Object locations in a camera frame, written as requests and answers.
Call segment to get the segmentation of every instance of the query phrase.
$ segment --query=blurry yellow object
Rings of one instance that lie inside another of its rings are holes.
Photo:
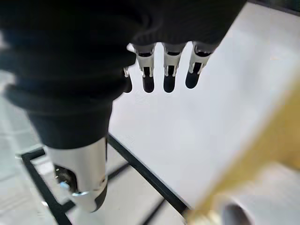
[[[254,144],[234,162],[204,201],[197,205],[195,210],[187,212],[185,216],[187,224],[199,224],[196,222],[199,218],[210,218],[213,198],[216,194],[253,180],[263,167],[274,161],[300,169],[299,77],[285,104]]]

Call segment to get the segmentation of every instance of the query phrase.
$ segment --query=white table surface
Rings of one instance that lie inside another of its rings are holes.
[[[163,91],[163,48],[155,49],[155,89],[114,103],[110,132],[192,207],[251,143],[287,94],[300,62],[300,17],[248,3],[203,70],[185,87],[188,43],[171,94]]]

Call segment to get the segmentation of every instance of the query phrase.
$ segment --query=black metal frame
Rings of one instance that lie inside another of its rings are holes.
[[[126,169],[130,166],[138,171],[161,195],[162,199],[155,206],[155,208],[150,212],[150,214],[144,219],[140,224],[147,225],[149,224],[155,215],[159,212],[161,207],[166,201],[168,201],[181,215],[188,209],[186,203],[184,203],[177,195],[175,195],[163,182],[161,182],[147,167],[145,167],[136,157],[134,157],[130,151],[128,151],[117,139],[112,135],[109,135],[107,142],[114,148],[116,151],[127,160],[127,163],[120,166],[118,169],[113,171],[108,175],[108,181],[111,182],[114,178],[121,175]],[[36,185],[39,193],[48,204],[48,208],[52,215],[54,216],[56,222],[59,225],[72,225],[66,213],[75,207],[75,204],[69,200],[64,204],[59,204],[55,197],[53,196],[51,190],[44,182],[43,178],[35,169],[34,165],[31,163],[31,160],[36,159],[45,155],[43,148],[38,148],[34,151],[27,152],[21,155],[22,162],[27,169],[31,179]]]

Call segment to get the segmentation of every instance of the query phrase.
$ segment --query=black rubber fingertip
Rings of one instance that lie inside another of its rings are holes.
[[[131,82],[131,78],[130,78],[130,76],[129,77],[126,77],[125,78],[126,79],[126,89],[125,89],[125,93],[129,93],[129,92],[131,92],[131,90],[132,90],[132,82]]]
[[[167,93],[171,93],[175,88],[175,76],[165,76],[164,78],[164,90]]]
[[[199,74],[188,72],[186,78],[186,87],[190,89],[194,88],[197,85],[198,80],[199,80]]]
[[[142,85],[144,87],[145,92],[151,93],[154,90],[154,79],[153,77],[143,77]]]

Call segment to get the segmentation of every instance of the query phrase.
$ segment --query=robotic finger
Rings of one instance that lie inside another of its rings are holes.
[[[133,45],[136,58],[142,72],[142,83],[145,92],[151,93],[154,90],[154,49],[155,44],[151,45]]]
[[[199,76],[203,68],[206,66],[212,52],[202,51],[197,42],[193,42],[193,50],[189,63],[186,78],[186,86],[190,89],[194,88],[199,80]]]
[[[124,92],[129,93],[132,90],[132,82],[131,82],[128,67],[123,68],[122,74],[124,75],[125,80],[126,80],[126,89],[124,90]]]
[[[172,45],[163,43],[164,46],[164,90],[165,92],[172,92],[175,87],[175,76],[178,69],[181,53],[186,43],[179,45]]]

